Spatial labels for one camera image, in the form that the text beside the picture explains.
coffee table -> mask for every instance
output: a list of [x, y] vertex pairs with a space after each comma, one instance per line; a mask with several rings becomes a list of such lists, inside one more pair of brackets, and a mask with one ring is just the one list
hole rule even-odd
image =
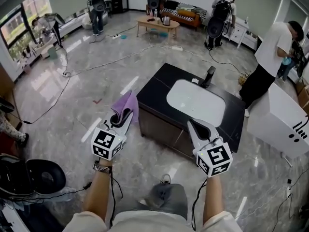
[[148, 19], [151, 19], [152, 17], [148, 16], [148, 15], [144, 15], [141, 16], [140, 18], [137, 19], [138, 22], [138, 28], [137, 28], [137, 37], [139, 36], [139, 30], [140, 30], [140, 26], [142, 27], [146, 27], [146, 31], [147, 28], [152, 28], [152, 29], [158, 29], [160, 31], [164, 31], [167, 32], [169, 34], [169, 38], [168, 38], [168, 43], [170, 40], [170, 32], [171, 31], [175, 31], [175, 38], [177, 37], [177, 28], [179, 27], [179, 23], [176, 21], [170, 21], [170, 25], [169, 26], [164, 26], [162, 24], [161, 21], [159, 21], [159, 24], [157, 23], [157, 21], [147, 21]]

bracelet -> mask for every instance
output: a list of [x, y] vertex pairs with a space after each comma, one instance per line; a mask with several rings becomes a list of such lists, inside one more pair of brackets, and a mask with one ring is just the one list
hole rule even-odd
[[112, 166], [110, 167], [102, 166], [98, 160], [93, 163], [93, 169], [101, 173], [106, 173], [106, 174], [112, 173]]

cardboard box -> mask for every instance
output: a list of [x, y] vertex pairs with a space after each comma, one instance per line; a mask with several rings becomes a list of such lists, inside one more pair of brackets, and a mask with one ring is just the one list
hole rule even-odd
[[301, 90], [298, 95], [299, 106], [309, 115], [309, 86], [306, 86]]
[[299, 93], [303, 90], [303, 88], [306, 86], [304, 80], [302, 78], [299, 79], [299, 81], [296, 83], [296, 93], [299, 95]]

backpack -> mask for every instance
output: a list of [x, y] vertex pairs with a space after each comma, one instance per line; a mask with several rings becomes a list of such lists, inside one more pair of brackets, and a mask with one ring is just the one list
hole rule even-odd
[[225, 21], [230, 13], [231, 4], [226, 0], [221, 0], [214, 7], [213, 17]]

wrist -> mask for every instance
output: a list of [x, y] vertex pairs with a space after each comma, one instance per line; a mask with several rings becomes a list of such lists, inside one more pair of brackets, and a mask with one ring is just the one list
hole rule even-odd
[[105, 160], [103, 158], [100, 158], [99, 164], [104, 167], [112, 167], [112, 161]]

